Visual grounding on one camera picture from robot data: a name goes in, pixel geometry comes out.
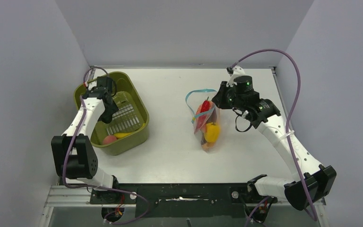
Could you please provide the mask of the yellow toy bell pepper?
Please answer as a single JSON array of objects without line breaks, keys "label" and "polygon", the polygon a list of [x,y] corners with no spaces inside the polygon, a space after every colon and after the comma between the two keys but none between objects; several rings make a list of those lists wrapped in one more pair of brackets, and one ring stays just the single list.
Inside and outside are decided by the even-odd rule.
[{"label": "yellow toy bell pepper", "polygon": [[208,143],[214,143],[217,141],[219,134],[220,134],[220,126],[216,123],[207,123],[206,129],[204,132],[204,139]]}]

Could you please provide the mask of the olive green plastic bin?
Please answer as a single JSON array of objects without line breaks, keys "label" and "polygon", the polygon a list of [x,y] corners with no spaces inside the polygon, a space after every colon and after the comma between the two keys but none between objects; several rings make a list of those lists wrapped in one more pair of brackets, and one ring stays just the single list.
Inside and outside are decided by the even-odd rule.
[{"label": "olive green plastic bin", "polygon": [[[119,110],[113,115],[109,124],[98,121],[89,136],[91,144],[107,155],[119,155],[144,143],[149,136],[149,113],[143,104],[129,76],[123,72],[111,72],[109,77],[114,80],[117,92],[113,97]],[[118,132],[132,132],[122,139],[102,145],[103,139]]]}]

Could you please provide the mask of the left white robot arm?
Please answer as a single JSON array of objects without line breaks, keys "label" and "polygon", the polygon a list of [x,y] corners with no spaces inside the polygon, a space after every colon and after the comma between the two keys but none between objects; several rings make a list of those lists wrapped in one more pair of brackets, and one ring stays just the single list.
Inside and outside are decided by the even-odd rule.
[{"label": "left white robot arm", "polygon": [[98,166],[90,141],[95,125],[110,123],[119,110],[112,98],[113,83],[108,76],[93,81],[80,96],[80,109],[73,122],[51,140],[56,173],[68,188],[88,187],[96,193],[115,193],[117,179]]}]

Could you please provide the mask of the toy watermelon slice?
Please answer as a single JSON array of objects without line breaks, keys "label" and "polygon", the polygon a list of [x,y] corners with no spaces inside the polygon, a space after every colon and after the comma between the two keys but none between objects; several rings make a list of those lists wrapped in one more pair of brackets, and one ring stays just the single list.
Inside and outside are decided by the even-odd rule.
[{"label": "toy watermelon slice", "polygon": [[211,108],[206,112],[200,113],[200,109],[201,105],[198,107],[196,111],[194,133],[197,133],[199,130],[201,130],[201,128],[206,124],[207,120],[210,118],[214,110],[213,103],[211,102]]}]

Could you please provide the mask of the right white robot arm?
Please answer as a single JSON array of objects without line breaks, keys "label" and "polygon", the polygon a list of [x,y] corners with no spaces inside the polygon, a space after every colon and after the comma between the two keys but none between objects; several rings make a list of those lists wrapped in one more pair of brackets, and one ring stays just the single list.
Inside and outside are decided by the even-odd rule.
[{"label": "right white robot arm", "polygon": [[251,76],[222,81],[212,102],[220,109],[232,109],[248,120],[278,152],[291,173],[291,180],[259,175],[248,181],[247,196],[258,202],[265,196],[286,199],[297,210],[304,210],[327,196],[337,176],[332,166],[314,158],[286,129],[279,109],[269,99],[260,98]]}]

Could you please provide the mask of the red toy chili pepper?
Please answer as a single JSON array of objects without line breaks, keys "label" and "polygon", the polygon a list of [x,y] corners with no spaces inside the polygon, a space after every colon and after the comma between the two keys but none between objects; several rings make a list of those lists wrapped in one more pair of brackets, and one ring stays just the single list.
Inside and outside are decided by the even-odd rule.
[{"label": "red toy chili pepper", "polygon": [[211,108],[211,102],[208,99],[209,97],[201,104],[200,113],[206,112]]}]

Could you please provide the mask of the clear zip top bag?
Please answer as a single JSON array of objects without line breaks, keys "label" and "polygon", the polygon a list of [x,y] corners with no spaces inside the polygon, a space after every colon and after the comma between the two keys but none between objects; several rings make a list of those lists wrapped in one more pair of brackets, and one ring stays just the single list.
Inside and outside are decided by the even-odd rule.
[{"label": "clear zip top bag", "polygon": [[203,151],[210,152],[220,138],[220,109],[212,101],[214,89],[192,90],[185,96],[185,103],[192,113],[193,134]]}]

